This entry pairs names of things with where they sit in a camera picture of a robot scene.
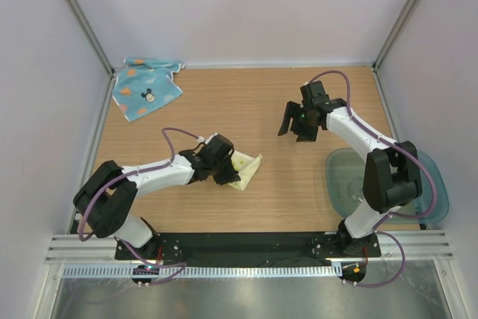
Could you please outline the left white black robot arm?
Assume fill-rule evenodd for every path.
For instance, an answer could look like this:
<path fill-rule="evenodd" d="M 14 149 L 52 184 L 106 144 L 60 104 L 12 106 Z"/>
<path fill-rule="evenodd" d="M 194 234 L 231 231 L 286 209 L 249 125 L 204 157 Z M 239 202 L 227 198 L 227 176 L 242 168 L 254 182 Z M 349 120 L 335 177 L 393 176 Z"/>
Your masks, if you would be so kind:
<path fill-rule="evenodd" d="M 225 185 L 240 177 L 232 164 L 233 149 L 202 147 L 183 150 L 173 158 L 133 167 L 103 163 L 75 195 L 81 213 L 78 236 L 87 241 L 115 237 L 140 258 L 152 258 L 161 246 L 160 235 L 143 218 L 131 214 L 134 202 L 149 193 L 212 178 Z"/>

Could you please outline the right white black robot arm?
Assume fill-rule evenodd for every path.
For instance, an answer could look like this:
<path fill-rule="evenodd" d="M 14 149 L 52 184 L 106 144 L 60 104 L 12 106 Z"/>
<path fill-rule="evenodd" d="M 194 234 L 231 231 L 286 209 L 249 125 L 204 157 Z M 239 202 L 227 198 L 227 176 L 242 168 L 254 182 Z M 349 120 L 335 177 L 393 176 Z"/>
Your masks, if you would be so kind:
<path fill-rule="evenodd" d="M 362 251 L 383 222 L 422 194 L 420 175 L 425 170 L 413 143 L 398 143 L 380 134 L 343 99 L 315 105 L 288 102 L 278 135 L 292 131 L 299 142 L 312 142 L 319 129 L 345 140 L 365 163 L 364 200 L 337 230 L 338 251 L 353 256 Z"/>

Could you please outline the yellow green crocodile towel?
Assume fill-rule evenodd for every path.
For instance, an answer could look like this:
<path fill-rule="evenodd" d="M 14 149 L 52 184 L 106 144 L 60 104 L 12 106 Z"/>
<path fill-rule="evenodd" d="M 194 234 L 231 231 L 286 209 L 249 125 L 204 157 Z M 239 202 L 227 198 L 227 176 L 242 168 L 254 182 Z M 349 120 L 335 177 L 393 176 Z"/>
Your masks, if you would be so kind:
<path fill-rule="evenodd" d="M 240 179 L 236 182 L 229 183 L 229 186 L 239 191 L 245 191 L 253 176 L 261 166 L 262 155 L 253 158 L 242 152 L 235 151 L 232 155 L 232 165 L 238 171 Z"/>

